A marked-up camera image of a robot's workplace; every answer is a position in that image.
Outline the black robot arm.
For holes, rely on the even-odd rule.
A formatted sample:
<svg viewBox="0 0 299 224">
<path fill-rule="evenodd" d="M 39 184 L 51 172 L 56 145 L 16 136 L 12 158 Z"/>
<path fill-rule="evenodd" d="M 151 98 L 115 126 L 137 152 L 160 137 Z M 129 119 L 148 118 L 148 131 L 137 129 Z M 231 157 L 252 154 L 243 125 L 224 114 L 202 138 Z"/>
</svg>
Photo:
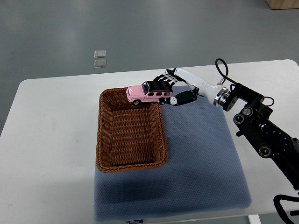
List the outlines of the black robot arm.
<svg viewBox="0 0 299 224">
<path fill-rule="evenodd" d="M 229 111 L 238 99 L 245 106 L 233 118 L 239 131 L 262 158 L 270 158 L 282 171 L 295 190 L 299 189 L 299 140 L 273 124 L 269 117 L 273 110 L 263 104 L 265 96 L 232 80 L 228 73 L 221 73 L 221 84 L 231 82 L 230 90 L 218 94 L 216 102 L 223 110 Z"/>
</svg>

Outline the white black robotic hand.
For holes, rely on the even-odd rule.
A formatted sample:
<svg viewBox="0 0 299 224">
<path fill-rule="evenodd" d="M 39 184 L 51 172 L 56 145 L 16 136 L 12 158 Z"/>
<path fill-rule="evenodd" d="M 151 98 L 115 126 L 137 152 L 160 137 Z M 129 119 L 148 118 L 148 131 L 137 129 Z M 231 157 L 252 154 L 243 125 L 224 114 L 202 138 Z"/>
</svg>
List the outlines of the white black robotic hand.
<svg viewBox="0 0 299 224">
<path fill-rule="evenodd" d="M 229 97 L 229 90 L 223 86 L 224 79 L 216 85 L 211 85 L 183 68 L 167 69 L 154 80 L 168 83 L 171 87 L 177 82 L 184 82 L 190 87 L 190 90 L 181 92 L 175 96 L 162 97 L 159 99 L 160 103 L 173 106 L 194 102 L 197 100 L 197 96 L 206 97 L 208 102 L 214 106 L 223 106 Z"/>
</svg>

